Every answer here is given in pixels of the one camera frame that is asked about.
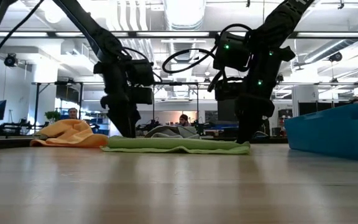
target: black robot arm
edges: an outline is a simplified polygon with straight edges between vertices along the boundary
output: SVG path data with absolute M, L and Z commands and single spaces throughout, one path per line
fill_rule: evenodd
M 101 106 L 108 106 L 109 119 L 124 137 L 134 138 L 140 119 L 136 104 L 152 104 L 153 92 L 148 88 L 154 83 L 152 63 L 146 57 L 133 60 L 117 37 L 103 29 L 77 0 L 53 1 L 84 34 L 99 59 L 93 73 L 102 74 L 104 80 L 107 95 Z
M 280 65 L 283 61 L 288 62 L 295 57 L 289 47 L 281 49 L 280 46 L 295 30 L 312 3 L 313 0 L 284 1 L 267 16 L 260 27 L 249 32 L 248 74 L 242 83 L 243 90 L 236 100 L 236 115 L 239 118 L 238 143 L 253 137 L 263 123 L 263 116 L 273 115 L 274 105 L 270 97 L 277 84 Z

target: black cable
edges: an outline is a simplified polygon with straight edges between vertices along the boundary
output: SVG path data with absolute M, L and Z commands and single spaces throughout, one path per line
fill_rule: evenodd
M 252 31 L 252 29 L 247 26 L 247 25 L 244 25 L 244 24 L 231 24 L 231 25 L 228 25 L 227 27 L 225 27 L 221 33 L 219 34 L 219 39 L 221 38 L 222 34 L 224 32 L 226 32 L 227 30 L 229 30 L 230 28 L 233 28 L 233 27 L 241 27 L 241 28 L 244 28 L 246 30 L 248 30 L 249 32 Z M 184 72 L 190 68 L 193 68 L 194 66 L 200 64 L 203 60 L 205 60 L 207 57 L 211 56 L 212 58 L 215 59 L 215 54 L 213 54 L 213 52 L 217 49 L 217 41 L 215 41 L 215 45 L 214 47 L 211 49 L 211 50 L 205 50 L 205 49 L 186 49 L 186 50 L 181 50 L 179 52 L 176 52 L 174 53 L 173 55 L 169 56 L 165 61 L 164 63 L 162 64 L 162 70 L 164 72 L 167 72 L 167 73 L 171 73 L 171 74 L 174 74 L 174 73 L 179 73 L 179 72 Z M 206 54 L 204 57 L 202 57 L 201 59 L 199 59 L 198 61 L 192 63 L 191 65 L 187 66 L 186 68 L 183 68 L 183 69 L 179 69 L 179 70 L 168 70 L 166 69 L 165 67 L 167 66 L 168 62 L 171 61 L 172 59 L 174 59 L 175 57 L 179 56 L 179 55 L 182 55 L 182 54 L 186 54 L 186 53 L 189 53 L 191 50 L 198 50 L 200 51 L 201 53 L 204 53 Z M 223 78 L 226 79 L 226 72 L 224 72 L 224 69 L 223 70 Z
M 148 58 L 146 57 L 146 55 L 144 55 L 142 52 L 140 52 L 140 51 L 138 51 L 138 50 L 135 50 L 135 49 L 132 49 L 132 48 L 129 48 L 129 47 L 122 47 L 122 48 L 125 49 L 125 50 L 130 50 L 131 52 L 135 52 L 135 53 L 141 55 L 144 59 L 147 59 L 147 60 L 148 60 Z
M 22 26 L 25 22 L 27 22 L 27 20 L 30 19 L 30 17 L 36 12 L 36 10 L 40 7 L 41 3 L 43 3 L 44 0 L 40 0 L 33 9 L 31 9 L 31 11 L 28 13 L 28 15 L 25 16 L 25 18 L 23 20 L 20 21 L 20 23 L 18 23 L 8 34 L 7 36 L 1 41 L 0 43 L 0 49 L 3 47 L 3 45 L 5 44 L 5 42 L 12 36 L 13 33 L 15 33 L 15 31 Z
M 167 73 L 171 73 L 171 74 L 174 74 L 174 73 L 179 73 L 179 72 L 184 72 L 190 68 L 193 68 L 194 66 L 198 65 L 199 63 L 201 63 L 204 59 L 206 59 L 207 57 L 211 56 L 212 58 L 216 58 L 215 57 L 215 54 L 213 54 L 213 51 L 215 51 L 215 49 L 217 48 L 217 46 L 215 45 L 212 50 L 205 50 L 205 49 L 199 49 L 199 48 L 195 48 L 195 49 L 185 49 L 185 50 L 181 50 L 181 51 L 178 51 L 176 53 L 174 53 L 173 55 L 169 56 L 165 61 L 164 63 L 162 64 L 162 70 L 164 72 L 167 72 Z M 199 52 L 201 53 L 204 53 L 206 54 L 203 58 L 199 59 L 198 61 L 196 61 L 195 63 L 192 63 L 191 65 L 187 66 L 186 68 L 183 68 L 183 69 L 179 69 L 179 70 L 168 70 L 166 69 L 165 67 L 167 66 L 168 62 L 170 62 L 172 59 L 174 59 L 175 57 L 179 56 L 179 55 L 183 55 L 183 54 L 186 54 L 186 53 L 189 53 L 191 50 L 198 50 Z
M 154 71 L 153 71 L 153 74 L 160 80 L 160 82 L 162 82 L 161 76 L 157 75 Z

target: orange towel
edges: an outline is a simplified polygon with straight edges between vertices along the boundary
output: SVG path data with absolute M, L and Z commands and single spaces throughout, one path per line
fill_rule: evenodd
M 108 143 L 103 134 L 93 134 L 91 127 L 82 120 L 64 119 L 47 126 L 37 134 L 48 137 L 46 141 L 34 139 L 30 146 L 100 147 Z

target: metal frame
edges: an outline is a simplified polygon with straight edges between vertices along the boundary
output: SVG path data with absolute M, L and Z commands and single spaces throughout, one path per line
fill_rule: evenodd
M 37 124 L 37 118 L 38 118 L 38 103 L 39 103 L 39 95 L 50 85 L 64 85 L 67 86 L 68 84 L 80 84 L 80 99 L 78 100 L 78 104 L 80 106 L 80 110 L 78 111 L 78 119 L 81 119 L 81 107 L 82 107 L 82 101 L 83 101 L 83 92 L 84 92 L 84 83 L 83 82 L 69 82 L 69 83 L 37 83 L 33 82 L 31 83 L 33 85 L 37 85 L 37 93 L 35 95 L 35 111 L 34 111 L 34 126 Z
M 220 30 L 199 30 L 199 31 L 172 31 L 172 30 L 148 30 L 148 31 L 111 31 L 118 39 L 215 39 Z M 245 32 L 231 31 L 233 34 L 244 35 Z M 85 36 L 78 31 L 17 31 L 11 38 L 17 39 L 85 39 Z M 339 40 L 358 40 L 358 31 L 294 31 L 288 39 L 339 39 Z
M 104 85 L 103 82 L 83 82 L 84 85 Z M 169 85 L 169 83 L 172 82 L 157 82 L 154 83 L 154 85 Z M 209 82 L 194 82 L 194 84 L 191 85 L 195 85 L 195 83 L 197 83 L 198 85 L 209 85 Z M 302 83 L 302 82 L 280 82 L 279 84 L 277 84 L 277 86 L 301 86 L 301 85 L 318 85 L 318 86 L 339 86 L 339 85 L 358 85 L 358 82 L 316 82 L 316 83 Z

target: gray cloth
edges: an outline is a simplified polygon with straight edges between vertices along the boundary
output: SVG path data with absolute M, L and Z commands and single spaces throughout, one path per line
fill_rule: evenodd
M 194 127 L 188 126 L 158 126 L 153 130 L 149 131 L 145 138 L 188 138 L 188 139 L 199 139 L 200 136 L 197 134 Z

